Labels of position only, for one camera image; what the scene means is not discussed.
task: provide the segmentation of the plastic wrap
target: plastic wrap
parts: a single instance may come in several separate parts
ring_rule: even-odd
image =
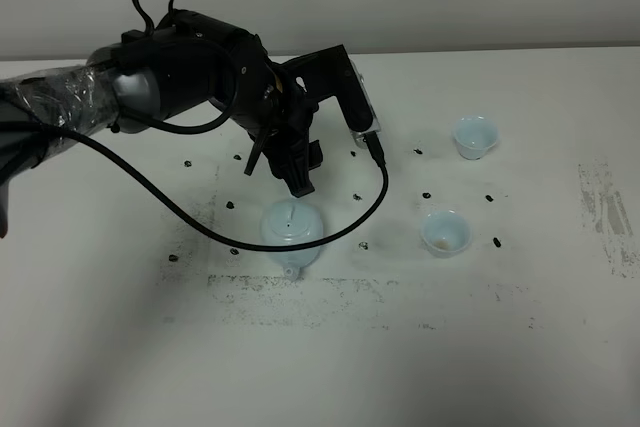
[[[118,103],[108,70],[93,66],[49,69],[0,81],[11,103],[39,121],[91,135],[113,123]],[[51,141],[47,157],[66,150],[75,142]]]

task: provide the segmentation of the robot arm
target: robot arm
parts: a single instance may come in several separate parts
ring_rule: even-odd
[[[361,76],[343,46],[277,64],[260,38],[244,29],[175,10],[173,0],[156,28],[133,1],[145,19],[144,32],[122,34],[120,43],[94,52],[86,66],[0,82],[0,126],[25,121],[83,135],[106,127],[125,133],[153,127],[197,134],[231,118],[254,142],[245,173],[251,175],[264,154],[273,175],[296,197],[314,191],[309,171],[322,163],[319,142],[309,142],[319,102],[337,97],[356,142],[379,130]],[[165,122],[204,101],[221,110],[213,122],[195,127]],[[10,178],[73,143],[43,132],[0,130],[0,236],[7,231]],[[383,161],[377,138],[373,144],[376,161]]]

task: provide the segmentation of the clear plastic wrap on arm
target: clear plastic wrap on arm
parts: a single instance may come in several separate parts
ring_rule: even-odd
[[[12,104],[42,123],[91,135],[112,124],[118,103],[111,73],[101,67],[74,66],[48,69],[0,81]],[[73,145],[66,138],[52,140],[47,157]]]

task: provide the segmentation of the white table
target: white table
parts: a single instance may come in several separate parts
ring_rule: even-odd
[[[84,147],[12,182],[3,427],[638,425],[640,49],[354,60],[391,188],[300,282],[203,238]],[[7,62],[0,76],[66,63]],[[478,162],[450,140],[468,113],[501,133]],[[243,175],[251,142],[231,122],[198,137],[96,138],[232,237],[259,240],[263,208],[287,195],[264,159]],[[334,101],[312,138],[324,163],[305,200],[334,232],[373,201],[380,175]],[[442,208],[474,230],[448,260],[418,236]]]

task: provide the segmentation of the table surface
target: table surface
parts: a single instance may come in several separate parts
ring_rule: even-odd
[[[3,426],[638,425],[640,49],[353,59],[391,187],[298,282],[202,237],[84,147],[12,181]],[[72,63],[5,62],[0,77]],[[465,114],[500,130],[480,161],[450,138]],[[311,137],[324,163],[305,200],[334,232],[380,174],[334,100]],[[287,197],[264,158],[244,176],[251,142],[231,122],[95,138],[231,237],[258,241],[263,209]],[[450,259],[418,233],[438,209],[473,229]]]

